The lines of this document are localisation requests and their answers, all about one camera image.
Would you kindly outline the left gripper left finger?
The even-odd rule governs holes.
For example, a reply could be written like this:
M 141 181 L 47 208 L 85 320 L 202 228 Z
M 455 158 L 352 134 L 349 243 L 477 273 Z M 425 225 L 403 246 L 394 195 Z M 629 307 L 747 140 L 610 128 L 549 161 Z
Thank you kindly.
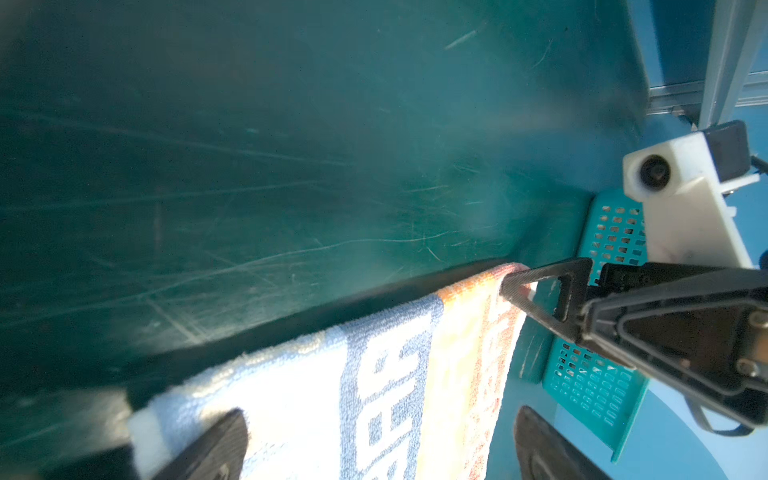
M 248 429 L 241 409 L 233 409 L 217 420 L 155 480 L 238 480 L 248 448 Z

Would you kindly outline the rabbit letter striped towel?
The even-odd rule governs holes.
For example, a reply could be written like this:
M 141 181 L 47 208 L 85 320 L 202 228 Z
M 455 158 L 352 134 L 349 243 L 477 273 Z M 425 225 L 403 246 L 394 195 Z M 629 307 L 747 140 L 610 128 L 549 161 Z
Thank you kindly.
M 243 479 L 482 479 L 525 314 L 507 263 L 437 292 L 209 368 L 133 414 L 150 479 L 226 413 Z

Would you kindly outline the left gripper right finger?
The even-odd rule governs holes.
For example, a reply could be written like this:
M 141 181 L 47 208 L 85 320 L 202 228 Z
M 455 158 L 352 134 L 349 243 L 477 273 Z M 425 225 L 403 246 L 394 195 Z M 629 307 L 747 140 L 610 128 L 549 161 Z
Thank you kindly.
M 529 406 L 522 406 L 517 413 L 514 438 L 522 479 L 611 479 Z

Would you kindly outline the teal perforated plastic basket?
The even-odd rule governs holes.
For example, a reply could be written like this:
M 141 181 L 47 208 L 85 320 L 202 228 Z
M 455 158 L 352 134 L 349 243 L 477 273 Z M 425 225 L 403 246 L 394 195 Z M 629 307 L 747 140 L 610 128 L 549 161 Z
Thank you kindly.
M 607 264 L 644 264 L 647 251 L 642 205 L 620 189 L 597 194 L 590 205 L 578 255 L 593 261 L 591 287 L 598 285 Z M 541 384 L 612 451 L 611 462 L 617 463 L 644 400 L 647 377 L 556 339 L 533 320 L 524 324 L 519 349 L 518 377 Z

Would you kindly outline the aluminium frame right post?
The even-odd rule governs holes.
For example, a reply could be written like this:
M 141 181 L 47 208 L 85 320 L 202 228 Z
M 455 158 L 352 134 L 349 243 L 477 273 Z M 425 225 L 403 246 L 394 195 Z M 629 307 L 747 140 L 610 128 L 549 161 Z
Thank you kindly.
M 715 2 L 699 129 L 730 119 L 766 32 L 766 1 Z

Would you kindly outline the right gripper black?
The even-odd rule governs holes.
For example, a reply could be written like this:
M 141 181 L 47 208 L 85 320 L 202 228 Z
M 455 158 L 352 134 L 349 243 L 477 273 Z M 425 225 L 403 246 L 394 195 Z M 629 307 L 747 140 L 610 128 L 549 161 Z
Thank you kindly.
M 711 426 L 706 410 L 741 429 L 766 426 L 766 271 L 607 265 L 586 302 L 592 266 L 574 258 L 510 273 L 500 294 L 558 337 L 581 337 L 677 390 L 703 429 Z

